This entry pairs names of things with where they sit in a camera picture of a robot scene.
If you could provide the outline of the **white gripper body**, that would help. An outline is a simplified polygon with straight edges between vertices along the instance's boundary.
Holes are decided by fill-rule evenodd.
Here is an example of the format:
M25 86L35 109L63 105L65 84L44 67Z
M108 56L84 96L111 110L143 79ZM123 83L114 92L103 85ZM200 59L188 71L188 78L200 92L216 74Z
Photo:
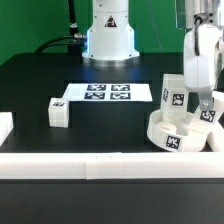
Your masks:
M222 70L222 32L207 25L200 26L198 32L199 55L195 54L194 30L184 38L184 82L189 92L212 92Z

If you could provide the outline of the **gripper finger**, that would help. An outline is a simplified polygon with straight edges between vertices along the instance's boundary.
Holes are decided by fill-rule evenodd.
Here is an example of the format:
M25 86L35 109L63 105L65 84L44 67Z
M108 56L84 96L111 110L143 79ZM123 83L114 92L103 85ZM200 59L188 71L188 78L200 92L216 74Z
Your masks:
M212 93L209 91L199 92L199 105L202 111L210 111L213 109L214 100Z

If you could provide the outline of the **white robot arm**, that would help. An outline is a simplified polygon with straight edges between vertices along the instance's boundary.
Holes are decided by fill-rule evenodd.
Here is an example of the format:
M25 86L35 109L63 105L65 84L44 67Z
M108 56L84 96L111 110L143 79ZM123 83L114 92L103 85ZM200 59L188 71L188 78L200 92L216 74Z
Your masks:
M129 0L92 0L93 22L87 31L88 64L116 67L139 57L129 25ZM224 68L224 0L175 0L176 26L186 31L184 84L199 97L200 109L214 107L212 96Z

